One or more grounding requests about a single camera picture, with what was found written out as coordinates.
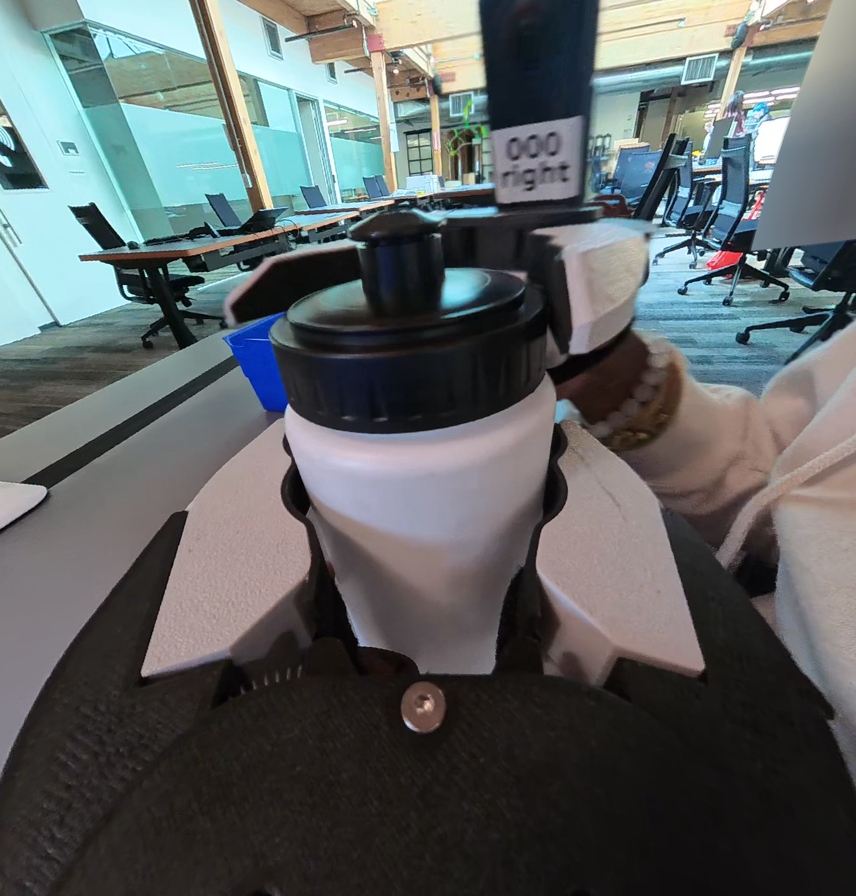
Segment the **person's left hand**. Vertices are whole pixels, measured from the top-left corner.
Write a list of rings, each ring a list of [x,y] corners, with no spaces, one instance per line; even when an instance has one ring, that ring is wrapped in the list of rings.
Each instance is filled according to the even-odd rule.
[[[364,676],[372,678],[407,678],[419,675],[418,666],[411,658],[394,651],[360,646],[356,651],[356,662]]]

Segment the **white plastic bottle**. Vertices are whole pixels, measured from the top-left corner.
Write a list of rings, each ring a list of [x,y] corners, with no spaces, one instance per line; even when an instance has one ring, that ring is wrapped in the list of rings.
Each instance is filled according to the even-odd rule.
[[[488,675],[509,585],[541,519],[555,423],[548,377],[456,427],[360,434],[292,409],[285,434],[363,646],[419,671]]]

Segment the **wooden top office desk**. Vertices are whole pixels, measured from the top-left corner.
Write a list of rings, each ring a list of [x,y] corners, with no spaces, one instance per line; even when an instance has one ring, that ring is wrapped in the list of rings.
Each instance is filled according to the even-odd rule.
[[[188,312],[179,308],[169,279],[169,265],[181,261],[192,274],[211,273],[239,262],[261,258],[271,251],[288,250],[291,240],[301,232],[300,225],[285,219],[274,229],[254,234],[137,247],[126,245],[80,254],[78,259],[83,263],[107,264],[116,272],[138,273],[142,297],[159,307],[165,325],[183,350],[198,341],[187,327],[187,316],[197,322],[202,322],[204,316],[198,311]]]
[[[342,203],[296,212],[291,216],[298,244],[323,244],[343,240],[355,223],[397,204],[392,198],[366,203]]]

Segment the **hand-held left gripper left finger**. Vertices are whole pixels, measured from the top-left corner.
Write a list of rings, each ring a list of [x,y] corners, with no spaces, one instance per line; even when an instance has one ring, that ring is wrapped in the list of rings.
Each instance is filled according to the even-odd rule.
[[[162,678],[195,666],[264,658],[283,634],[310,642],[302,588],[305,525],[285,507],[291,459],[274,422],[210,478],[187,517],[141,666]]]

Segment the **blue plastic bin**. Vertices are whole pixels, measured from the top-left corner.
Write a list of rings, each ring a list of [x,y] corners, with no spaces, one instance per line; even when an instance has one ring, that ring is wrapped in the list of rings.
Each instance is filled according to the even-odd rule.
[[[284,312],[271,315],[250,322],[240,329],[226,331],[223,335],[223,341],[254,389],[263,409],[279,414],[285,413],[288,397],[269,333],[273,325],[284,317]]]

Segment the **black office chair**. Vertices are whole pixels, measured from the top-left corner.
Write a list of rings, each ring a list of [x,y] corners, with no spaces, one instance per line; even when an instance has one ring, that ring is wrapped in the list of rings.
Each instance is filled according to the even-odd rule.
[[[689,157],[688,146],[688,139],[680,139],[675,133],[668,136],[654,173],[632,214],[633,219],[644,222],[654,220],[662,200],[668,194],[679,176],[680,169],[684,167]]]
[[[730,290],[723,300],[723,305],[730,307],[734,300],[736,286],[742,276],[747,274],[758,280],[763,287],[769,285],[779,287],[779,295],[774,300],[776,304],[783,303],[790,298],[790,289],[786,283],[747,262],[748,256],[755,253],[752,244],[758,228],[756,219],[745,217],[751,198],[750,162],[752,154],[749,136],[732,137],[725,140],[721,154],[720,201],[716,205],[706,229],[703,230],[703,241],[708,248],[717,252],[736,253],[738,260],[688,279],[677,289],[679,296],[686,296],[689,293],[689,287],[693,284],[703,283],[710,286],[716,278],[730,277]]]
[[[235,227],[243,224],[224,194],[206,195],[206,197],[213,212],[216,214],[217,218],[219,218],[221,224],[223,225],[222,228]],[[267,245],[267,242],[268,241],[264,239],[253,241],[250,244],[243,245],[241,249],[235,249],[233,251],[238,252],[245,247],[252,248],[255,246],[264,246]],[[251,259],[237,263],[237,266],[243,272],[251,272],[262,263],[263,258],[264,255],[260,254],[256,257],[252,257]]]
[[[686,249],[692,258],[689,267],[692,270],[696,268],[699,257],[706,251],[702,232],[712,213],[710,203],[715,192],[714,188],[715,185],[707,181],[704,175],[695,174],[694,156],[692,151],[689,151],[684,165],[679,169],[676,186],[672,195],[668,197],[661,217],[662,228],[682,230],[685,238],[658,252],[652,260],[654,266],[668,253]]]
[[[70,211],[102,252],[140,249],[138,243],[127,243],[119,236],[95,203],[72,206]],[[113,268],[120,297],[136,305],[161,310],[161,316],[140,337],[146,350],[153,349],[153,337],[166,329],[172,333],[180,350],[197,343],[198,338],[188,330],[187,320],[198,325],[215,321],[220,330],[228,328],[222,315],[210,315],[191,309],[192,301],[188,298],[188,293],[193,288],[205,285],[204,278],[192,274],[170,274],[168,261],[157,263],[157,275],[154,277],[153,268],[131,269],[114,262],[108,264]]]

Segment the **black laptop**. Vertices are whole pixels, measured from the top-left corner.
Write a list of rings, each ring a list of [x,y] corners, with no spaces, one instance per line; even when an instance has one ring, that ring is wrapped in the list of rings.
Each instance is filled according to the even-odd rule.
[[[250,218],[244,221],[243,224],[235,227],[217,229],[217,233],[219,236],[227,238],[273,230],[276,228],[277,222],[284,218],[285,213],[288,212],[288,210],[288,206],[258,210],[253,213]]]

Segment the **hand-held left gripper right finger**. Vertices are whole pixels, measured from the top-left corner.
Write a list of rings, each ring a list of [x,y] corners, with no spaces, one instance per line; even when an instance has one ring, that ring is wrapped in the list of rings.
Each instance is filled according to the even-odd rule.
[[[544,671],[600,686],[624,658],[697,677],[703,655],[658,499],[577,422],[561,427],[567,499],[536,556],[551,613]]]

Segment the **black computer monitor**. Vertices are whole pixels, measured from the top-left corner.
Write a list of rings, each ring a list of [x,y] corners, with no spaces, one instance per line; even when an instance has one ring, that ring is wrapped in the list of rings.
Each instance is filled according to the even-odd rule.
[[[636,207],[650,185],[661,160],[661,151],[631,148],[621,151],[612,178],[612,192],[622,196],[627,207]]]

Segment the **black ribbed bottle lid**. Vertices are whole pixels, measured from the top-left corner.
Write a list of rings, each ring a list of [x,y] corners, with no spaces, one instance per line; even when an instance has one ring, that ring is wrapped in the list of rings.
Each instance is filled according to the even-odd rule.
[[[510,273],[447,269],[417,210],[351,229],[359,277],[302,297],[269,340],[289,406],[320,427],[403,434],[509,409],[545,376],[543,301]]]

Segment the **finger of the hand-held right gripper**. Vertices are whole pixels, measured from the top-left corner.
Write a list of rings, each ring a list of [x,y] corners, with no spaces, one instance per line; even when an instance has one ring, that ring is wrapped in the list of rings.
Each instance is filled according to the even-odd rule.
[[[646,284],[653,227],[597,220],[534,230],[527,237],[527,280],[547,310],[546,367],[604,349],[629,330]]]
[[[286,312],[312,293],[361,278],[353,240],[305,245],[270,257],[256,268],[226,297],[223,315],[230,327],[238,327]]]

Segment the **person's right hand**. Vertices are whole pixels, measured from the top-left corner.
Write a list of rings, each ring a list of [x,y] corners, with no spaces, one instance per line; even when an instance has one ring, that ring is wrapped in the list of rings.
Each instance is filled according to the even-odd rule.
[[[646,373],[646,342],[632,330],[599,364],[556,386],[556,398],[570,402],[588,424],[619,411]]]

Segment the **person's right forearm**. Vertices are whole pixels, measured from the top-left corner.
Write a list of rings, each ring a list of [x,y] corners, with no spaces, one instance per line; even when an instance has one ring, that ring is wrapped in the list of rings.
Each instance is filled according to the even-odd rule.
[[[680,397],[663,432],[620,456],[666,508],[719,547],[786,445],[784,394],[776,380],[757,397],[677,374]]]

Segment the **white door with window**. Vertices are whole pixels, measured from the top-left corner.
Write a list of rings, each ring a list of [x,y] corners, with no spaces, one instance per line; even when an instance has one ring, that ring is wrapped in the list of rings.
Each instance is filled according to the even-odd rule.
[[[33,272],[35,240],[21,227],[19,200],[45,196],[48,184],[13,115],[15,85],[0,51],[0,346],[60,324]]]

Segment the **instruction sign on white stand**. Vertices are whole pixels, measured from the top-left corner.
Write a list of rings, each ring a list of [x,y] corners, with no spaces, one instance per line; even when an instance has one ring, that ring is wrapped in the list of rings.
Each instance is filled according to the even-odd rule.
[[[0,481],[0,532],[36,509],[48,494],[44,486]]]

